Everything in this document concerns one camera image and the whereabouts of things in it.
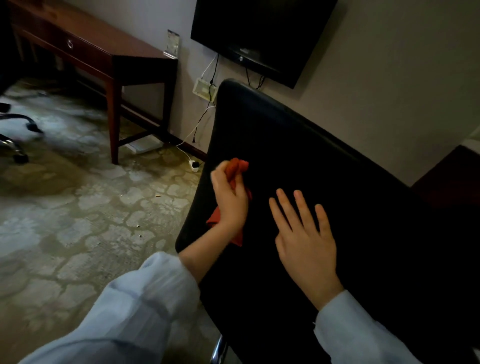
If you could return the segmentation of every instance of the tv screen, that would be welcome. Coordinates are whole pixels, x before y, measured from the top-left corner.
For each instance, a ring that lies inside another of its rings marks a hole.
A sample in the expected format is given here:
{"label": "tv screen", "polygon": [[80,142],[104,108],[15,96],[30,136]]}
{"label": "tv screen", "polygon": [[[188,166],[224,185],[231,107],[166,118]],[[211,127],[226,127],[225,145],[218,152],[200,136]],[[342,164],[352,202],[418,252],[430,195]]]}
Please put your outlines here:
{"label": "tv screen", "polygon": [[191,38],[294,88],[336,0],[197,0]]}

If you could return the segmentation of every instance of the sleeve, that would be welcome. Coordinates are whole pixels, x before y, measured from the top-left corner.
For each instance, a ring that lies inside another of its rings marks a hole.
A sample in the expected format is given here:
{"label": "sleeve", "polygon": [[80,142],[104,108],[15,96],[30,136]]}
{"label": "sleeve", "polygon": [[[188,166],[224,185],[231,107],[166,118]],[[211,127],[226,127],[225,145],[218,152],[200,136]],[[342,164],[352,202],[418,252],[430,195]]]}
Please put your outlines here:
{"label": "sleeve", "polygon": [[76,330],[20,364],[159,363],[172,321],[192,314],[199,297],[180,260],[155,253],[110,282]]}
{"label": "sleeve", "polygon": [[348,291],[343,291],[318,313],[314,332],[332,364],[420,363]]}

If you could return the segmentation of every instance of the desk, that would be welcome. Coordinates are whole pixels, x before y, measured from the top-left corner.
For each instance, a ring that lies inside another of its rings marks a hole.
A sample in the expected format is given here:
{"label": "desk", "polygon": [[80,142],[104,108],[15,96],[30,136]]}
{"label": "desk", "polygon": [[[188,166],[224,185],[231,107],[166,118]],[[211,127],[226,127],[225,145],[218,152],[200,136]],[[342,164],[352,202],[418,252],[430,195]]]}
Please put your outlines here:
{"label": "desk", "polygon": [[[8,5],[17,36],[52,51],[105,82],[113,164],[118,164],[120,146],[167,129],[177,59],[63,1],[8,0]],[[119,140],[122,86],[154,83],[165,84],[161,125]]]}

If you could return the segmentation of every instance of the patterned carpet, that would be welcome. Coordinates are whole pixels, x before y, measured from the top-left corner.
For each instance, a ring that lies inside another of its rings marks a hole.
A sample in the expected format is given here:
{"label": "patterned carpet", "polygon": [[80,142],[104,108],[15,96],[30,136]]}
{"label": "patterned carpet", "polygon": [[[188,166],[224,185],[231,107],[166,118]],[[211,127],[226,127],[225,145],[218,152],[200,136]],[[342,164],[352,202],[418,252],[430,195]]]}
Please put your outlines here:
{"label": "patterned carpet", "polygon": [[[24,79],[0,100],[45,132],[0,124],[30,157],[15,165],[0,149],[0,357],[10,364],[74,329],[110,280],[155,251],[175,254],[200,175],[172,147],[121,147],[112,165],[106,111],[52,82]],[[163,362],[208,363],[217,337],[200,307],[174,325]]]}

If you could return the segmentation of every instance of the desk drawer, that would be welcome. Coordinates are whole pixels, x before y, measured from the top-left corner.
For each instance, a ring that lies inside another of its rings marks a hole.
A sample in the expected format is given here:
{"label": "desk drawer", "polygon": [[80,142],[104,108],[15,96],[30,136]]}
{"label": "desk drawer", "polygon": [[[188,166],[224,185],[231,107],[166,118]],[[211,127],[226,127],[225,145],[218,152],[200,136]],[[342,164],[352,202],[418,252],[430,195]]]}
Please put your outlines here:
{"label": "desk drawer", "polygon": [[112,76],[112,56],[110,54],[14,4],[10,9],[12,24],[18,28],[107,76]]}

